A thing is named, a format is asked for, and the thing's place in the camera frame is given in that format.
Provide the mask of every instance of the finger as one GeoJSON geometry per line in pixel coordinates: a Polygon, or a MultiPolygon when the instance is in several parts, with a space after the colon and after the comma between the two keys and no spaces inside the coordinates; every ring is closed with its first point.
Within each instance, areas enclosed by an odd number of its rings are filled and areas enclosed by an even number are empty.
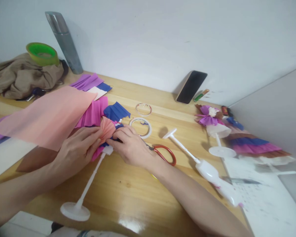
{"type": "Polygon", "coordinates": [[[100,129],[101,129],[100,127],[82,128],[82,129],[80,129],[80,130],[82,130],[81,132],[79,130],[78,132],[76,132],[74,134],[75,139],[77,139],[79,141],[83,141],[88,136],[90,136],[92,133],[95,133],[95,132],[99,131],[100,129]]]}
{"type": "Polygon", "coordinates": [[[118,129],[116,129],[116,131],[123,131],[129,137],[132,137],[134,135],[133,132],[129,128],[126,128],[126,127],[120,127],[118,129]]]}
{"type": "Polygon", "coordinates": [[[125,124],[124,127],[128,128],[134,135],[138,135],[138,133],[132,126],[125,124]]]}
{"type": "Polygon", "coordinates": [[[123,143],[114,141],[112,139],[107,139],[106,142],[107,142],[107,144],[112,146],[114,148],[114,150],[116,150],[117,152],[121,151],[123,148],[123,143]]]}
{"type": "Polygon", "coordinates": [[[89,135],[86,139],[84,139],[81,142],[81,145],[83,147],[85,147],[86,149],[89,149],[90,146],[92,146],[92,144],[94,144],[94,142],[99,139],[101,137],[101,135],[103,134],[102,129],[99,129],[97,132],[92,133],[91,135],[89,135]]]}
{"type": "Polygon", "coordinates": [[[89,147],[88,151],[86,152],[87,162],[90,162],[90,160],[92,159],[93,154],[95,153],[95,151],[100,145],[100,142],[101,142],[101,139],[98,139],[89,147]]]}
{"type": "Polygon", "coordinates": [[[124,131],[119,130],[113,133],[113,139],[117,138],[119,138],[120,140],[122,140],[122,142],[125,143],[129,139],[129,136],[126,133],[124,133],[124,131]]]}

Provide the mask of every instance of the phone screen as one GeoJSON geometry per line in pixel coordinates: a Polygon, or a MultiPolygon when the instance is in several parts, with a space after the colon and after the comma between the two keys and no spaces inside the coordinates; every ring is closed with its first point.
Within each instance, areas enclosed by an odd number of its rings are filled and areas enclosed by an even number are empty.
{"type": "Polygon", "coordinates": [[[188,104],[206,77],[207,73],[192,71],[177,98],[177,102],[188,104]]]}

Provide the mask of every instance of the clear tape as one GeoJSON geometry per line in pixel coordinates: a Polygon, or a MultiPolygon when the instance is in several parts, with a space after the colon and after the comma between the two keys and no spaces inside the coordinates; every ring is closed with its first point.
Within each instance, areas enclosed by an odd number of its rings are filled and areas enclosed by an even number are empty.
{"type": "Polygon", "coordinates": [[[152,133],[152,126],[151,126],[150,122],[147,119],[145,119],[145,118],[133,118],[129,122],[129,125],[131,126],[133,124],[133,122],[135,122],[137,120],[145,121],[148,124],[148,133],[146,135],[144,135],[144,136],[142,136],[142,135],[140,136],[142,139],[148,138],[151,135],[151,133],[152,133]]]}
{"type": "Polygon", "coordinates": [[[138,105],[136,105],[135,110],[137,111],[137,113],[138,113],[139,115],[141,115],[141,116],[143,116],[143,117],[147,117],[147,116],[151,115],[151,113],[152,113],[152,108],[151,108],[151,106],[150,106],[149,104],[146,104],[146,103],[139,103],[138,105]],[[141,112],[139,112],[139,111],[138,111],[138,106],[139,106],[139,105],[144,105],[144,106],[146,105],[146,106],[148,106],[149,109],[150,109],[149,114],[145,115],[145,114],[142,114],[141,112]]]}

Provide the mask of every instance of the thermos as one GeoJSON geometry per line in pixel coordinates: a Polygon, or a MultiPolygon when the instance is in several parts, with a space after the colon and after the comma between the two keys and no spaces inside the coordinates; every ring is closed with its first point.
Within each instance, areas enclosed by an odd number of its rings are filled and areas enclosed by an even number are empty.
{"type": "Polygon", "coordinates": [[[81,62],[65,19],[58,12],[45,12],[45,14],[69,67],[74,74],[81,74],[83,72],[81,62]]]}

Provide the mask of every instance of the tape roll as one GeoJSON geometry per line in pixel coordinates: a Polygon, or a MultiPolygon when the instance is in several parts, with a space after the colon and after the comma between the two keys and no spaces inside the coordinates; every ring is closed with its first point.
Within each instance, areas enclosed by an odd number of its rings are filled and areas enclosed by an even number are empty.
{"type": "Polygon", "coordinates": [[[150,122],[147,119],[145,119],[145,118],[133,118],[129,122],[129,125],[131,126],[133,124],[133,122],[135,122],[137,120],[142,120],[142,121],[144,121],[144,122],[146,122],[148,124],[148,133],[146,135],[143,135],[143,136],[140,135],[142,139],[148,138],[151,135],[151,133],[152,133],[152,126],[151,126],[150,122]]]}

